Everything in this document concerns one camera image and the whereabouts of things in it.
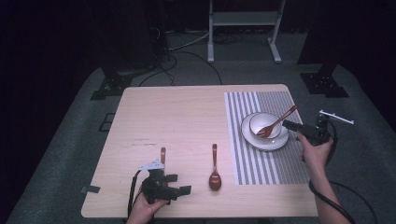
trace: black tape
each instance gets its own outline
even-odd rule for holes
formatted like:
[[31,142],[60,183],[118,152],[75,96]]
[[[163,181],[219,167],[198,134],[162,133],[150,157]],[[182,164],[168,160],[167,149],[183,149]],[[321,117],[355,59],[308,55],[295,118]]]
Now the black tape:
[[88,187],[82,187],[81,189],[81,193],[87,193],[87,192],[91,192],[91,193],[99,193],[100,188],[96,187],[96,186],[88,186]]

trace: white plate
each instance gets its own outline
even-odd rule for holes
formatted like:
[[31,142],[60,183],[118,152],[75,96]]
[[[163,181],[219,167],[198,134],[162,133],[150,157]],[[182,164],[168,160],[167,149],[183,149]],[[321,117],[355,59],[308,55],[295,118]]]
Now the white plate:
[[249,122],[251,118],[257,113],[253,113],[248,115],[242,120],[241,130],[242,135],[244,135],[245,139],[253,145],[257,149],[262,150],[275,150],[280,147],[285,146],[286,142],[289,139],[289,131],[285,127],[282,126],[280,130],[280,134],[276,138],[265,139],[257,136],[256,134],[252,134],[249,127]]

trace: black and white striped mat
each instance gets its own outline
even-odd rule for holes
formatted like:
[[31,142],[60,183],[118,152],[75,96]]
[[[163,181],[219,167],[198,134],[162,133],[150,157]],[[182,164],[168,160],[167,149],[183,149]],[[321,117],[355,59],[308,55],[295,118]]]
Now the black and white striped mat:
[[[262,151],[253,147],[241,133],[243,119],[255,112],[268,112],[282,116],[293,105],[286,91],[225,92],[227,120],[233,153],[235,184],[273,185],[303,184],[308,182],[304,163],[300,160],[301,145],[297,134],[289,131],[285,146],[274,151]],[[300,122],[296,113],[288,120]]]

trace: person's arm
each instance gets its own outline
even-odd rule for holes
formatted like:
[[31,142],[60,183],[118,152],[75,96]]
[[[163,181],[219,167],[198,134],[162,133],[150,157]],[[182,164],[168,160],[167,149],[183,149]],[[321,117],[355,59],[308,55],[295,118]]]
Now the person's arm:
[[156,200],[155,203],[149,204],[143,192],[137,196],[131,215],[129,215],[126,224],[147,224],[155,213],[164,205],[169,203],[165,200]]
[[[303,145],[302,159],[305,161],[306,170],[315,190],[340,205],[325,171],[326,160],[332,148],[332,139],[323,145],[313,147],[303,134],[298,133],[298,138]],[[315,202],[320,223],[349,223],[340,212],[322,201],[318,196],[315,196]]]

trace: human hand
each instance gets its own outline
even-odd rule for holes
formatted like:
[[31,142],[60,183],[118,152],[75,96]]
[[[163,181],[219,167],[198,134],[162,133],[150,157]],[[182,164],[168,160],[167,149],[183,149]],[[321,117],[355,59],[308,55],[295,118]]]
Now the human hand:
[[297,133],[298,139],[303,145],[302,160],[305,161],[308,174],[312,175],[326,175],[325,166],[330,150],[332,149],[332,138],[320,146],[312,146],[302,133]]
[[167,203],[169,202],[166,200],[155,200],[154,203],[149,204],[145,194],[140,191],[132,207],[131,215],[129,215],[126,223],[147,224],[152,216]]

